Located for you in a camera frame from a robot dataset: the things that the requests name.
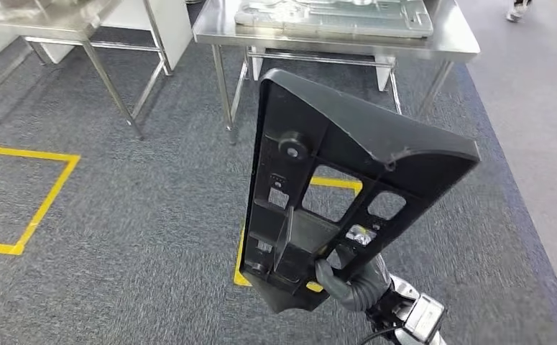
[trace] black cable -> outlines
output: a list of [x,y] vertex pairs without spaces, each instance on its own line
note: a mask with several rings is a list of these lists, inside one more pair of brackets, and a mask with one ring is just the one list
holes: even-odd
[[400,326],[394,326],[394,327],[388,327],[388,328],[384,328],[381,331],[377,331],[375,333],[371,333],[370,335],[366,336],[363,340],[361,340],[359,342],[359,345],[364,345],[369,343],[371,340],[377,338],[378,336],[381,336],[382,334],[386,334],[390,331],[394,331],[397,328],[401,328]]

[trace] black plastic panel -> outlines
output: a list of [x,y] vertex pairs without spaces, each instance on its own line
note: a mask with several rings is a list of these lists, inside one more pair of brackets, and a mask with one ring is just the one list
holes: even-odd
[[[473,140],[281,70],[261,82],[257,121],[239,270],[276,312],[316,308],[328,297],[306,287],[316,259],[347,248],[354,257],[336,274],[349,279],[479,162]],[[319,165],[362,182],[338,221],[302,207]],[[269,202],[271,188],[288,196],[284,208]],[[405,201],[390,219],[369,213],[382,192]],[[363,245],[347,237],[353,225],[374,238]],[[272,249],[260,250],[258,240]]]

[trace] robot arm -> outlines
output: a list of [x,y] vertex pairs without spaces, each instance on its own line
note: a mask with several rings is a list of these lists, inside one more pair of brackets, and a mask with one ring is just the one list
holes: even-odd
[[330,264],[315,264],[319,284],[350,311],[364,311],[375,333],[360,344],[383,336],[397,345],[446,345],[438,332],[445,308],[409,282],[391,275],[378,254],[350,282],[333,275]]

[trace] yellow tape marking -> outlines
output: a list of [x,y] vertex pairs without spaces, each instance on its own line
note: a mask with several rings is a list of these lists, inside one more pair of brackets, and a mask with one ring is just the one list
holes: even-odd
[[60,176],[50,189],[50,192],[45,197],[44,201],[37,212],[32,217],[29,225],[24,230],[18,242],[14,245],[10,244],[0,244],[0,254],[11,254],[20,255],[24,251],[24,245],[29,241],[34,231],[41,223],[41,220],[50,209],[50,206],[54,202],[54,199],[62,189],[69,175],[72,173],[73,169],[79,162],[80,156],[78,155],[64,155],[62,153],[51,153],[51,152],[41,152],[41,151],[29,151],[27,149],[9,149],[6,147],[0,147],[0,155],[15,156],[15,157],[26,157],[26,158],[37,158],[41,160],[57,160],[61,162],[67,162],[65,169],[61,172]]
[[[354,195],[357,196],[361,189],[363,189],[363,183],[358,180],[342,180],[341,178],[322,178],[319,176],[312,177],[310,181],[311,185],[321,185],[324,187],[336,187],[336,188],[350,188],[354,191]],[[251,286],[251,283],[240,273],[238,270],[240,268],[240,261],[242,260],[242,246],[244,244],[244,226],[240,231],[240,243],[238,245],[238,255],[236,256],[236,269],[234,270],[234,284],[240,286]],[[323,287],[317,282],[308,282],[305,285],[309,290],[319,293],[323,291]]]

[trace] shoe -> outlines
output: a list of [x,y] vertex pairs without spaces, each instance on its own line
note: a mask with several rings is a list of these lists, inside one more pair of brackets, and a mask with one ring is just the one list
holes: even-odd
[[527,10],[528,5],[525,2],[523,4],[513,4],[507,12],[507,20],[514,23],[519,22]]

